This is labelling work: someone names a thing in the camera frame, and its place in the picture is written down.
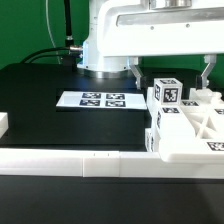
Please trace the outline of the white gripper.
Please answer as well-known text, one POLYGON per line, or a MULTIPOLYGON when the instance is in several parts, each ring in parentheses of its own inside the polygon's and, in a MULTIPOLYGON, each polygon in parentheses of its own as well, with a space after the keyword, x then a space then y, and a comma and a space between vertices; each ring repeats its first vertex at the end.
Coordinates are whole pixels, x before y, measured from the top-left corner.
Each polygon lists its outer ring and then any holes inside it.
MULTIPOLYGON (((108 0, 98 15, 98 50, 105 56, 204 54, 206 67, 196 77, 196 88, 205 89, 216 54, 224 53, 224 0, 188 3, 168 7, 163 0, 108 0)), ((130 57, 129 67, 140 90, 139 58, 130 57)))

